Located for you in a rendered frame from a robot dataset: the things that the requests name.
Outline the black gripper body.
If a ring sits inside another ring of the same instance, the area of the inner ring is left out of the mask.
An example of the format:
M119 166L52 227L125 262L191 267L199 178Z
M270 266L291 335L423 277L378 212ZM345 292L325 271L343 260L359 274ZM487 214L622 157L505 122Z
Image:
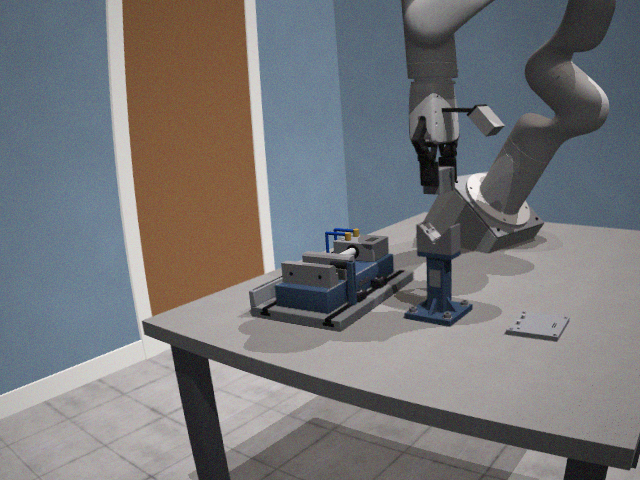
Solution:
M456 81L411 82L409 95L410 141L421 116L426 118L425 141L442 144L453 142L459 137L458 112L442 112L442 108L457 108L453 84L456 84Z

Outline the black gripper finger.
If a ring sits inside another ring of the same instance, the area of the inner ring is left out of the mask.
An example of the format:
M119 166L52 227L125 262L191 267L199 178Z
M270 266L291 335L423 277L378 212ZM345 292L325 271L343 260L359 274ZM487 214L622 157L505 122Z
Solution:
M440 155L441 155L441 157L438 157L439 166L454 167L455 181L457 180L457 166L456 166L457 150L456 150L456 148L458 146L457 145L458 144L457 143L458 139L459 139L459 137L457 138L456 141L438 144ZM445 147L444 147L444 145L445 145Z
M426 133L426 118L421 116L412 137L412 144L420 163L420 182L422 186L439 186L439 166L436 161L437 146L433 142L423 142ZM424 145L425 143L425 145ZM428 147L431 147L429 151Z

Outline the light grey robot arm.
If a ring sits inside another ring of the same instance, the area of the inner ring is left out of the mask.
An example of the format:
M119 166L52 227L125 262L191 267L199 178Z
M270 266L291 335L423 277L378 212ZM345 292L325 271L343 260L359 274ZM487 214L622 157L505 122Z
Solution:
M454 33L493 1L401 0L408 79L457 78ZM558 148L570 138L598 130L606 121L606 94L573 63L572 56L601 43L615 7L616 0L568 0L553 36L529 57L526 81L555 116L549 120L535 113L522 115L487 175L468 179L468 197L489 219L508 227L525 225L530 218L525 200ZM505 126L487 104L442 108L442 112L468 112L485 137Z

